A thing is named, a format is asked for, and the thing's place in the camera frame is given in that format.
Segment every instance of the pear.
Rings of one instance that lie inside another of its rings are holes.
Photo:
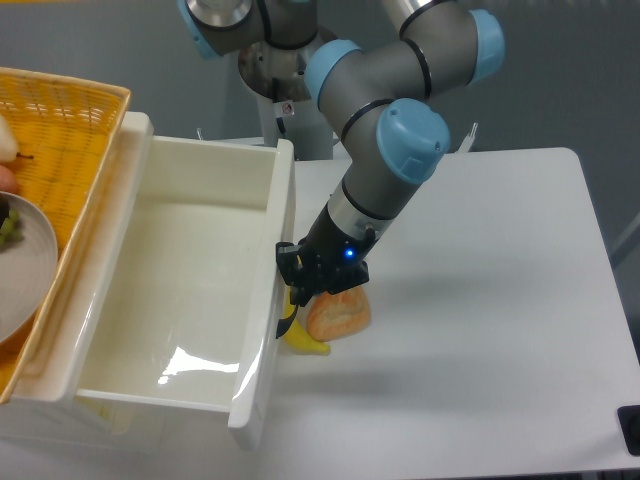
[[[13,162],[18,156],[18,140],[11,126],[0,115],[0,163]]]

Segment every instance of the white label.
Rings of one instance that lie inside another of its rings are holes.
[[[291,100],[274,103],[273,110],[276,118],[292,117],[296,113],[295,109],[293,108],[293,102]]]

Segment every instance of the grape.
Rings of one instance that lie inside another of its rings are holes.
[[[4,219],[4,222],[2,222],[2,226],[0,227],[0,234],[8,235],[11,232],[13,232],[13,220],[7,217]]]

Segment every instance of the gray floor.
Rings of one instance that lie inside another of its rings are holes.
[[[582,159],[607,247],[640,210],[640,1],[461,0],[490,9],[504,68],[431,102],[453,144],[479,122],[481,150],[564,146]],[[320,0],[322,24],[365,49],[395,39],[380,2]],[[160,135],[256,136],[257,110],[230,55],[199,58],[174,0],[0,5],[0,65],[129,87]],[[617,270],[640,338],[640,252]]]

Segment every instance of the light blue joint cap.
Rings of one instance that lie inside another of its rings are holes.
[[[389,169],[415,185],[433,175],[451,145],[449,128],[442,117],[409,98],[396,100],[382,112],[376,140]]]
[[[205,60],[209,60],[211,58],[220,58],[220,55],[216,53],[216,51],[211,48],[211,45],[207,43],[207,41],[202,38],[202,34],[198,30],[193,18],[189,15],[189,11],[187,10],[187,2],[185,0],[178,0],[178,9],[180,10],[180,15],[182,15],[182,19],[184,23],[187,24],[187,28],[189,29],[189,33],[191,34],[191,38],[196,44],[196,49],[202,58]]]
[[[325,43],[316,50],[311,60],[307,64],[304,72],[304,83],[311,94],[311,98],[320,107],[320,94],[322,86],[327,79],[333,67],[348,53],[354,50],[362,51],[362,49],[351,40],[333,40]]]
[[[471,10],[478,30],[476,70],[469,84],[496,73],[504,60],[505,44],[502,28],[496,17],[486,10]]]

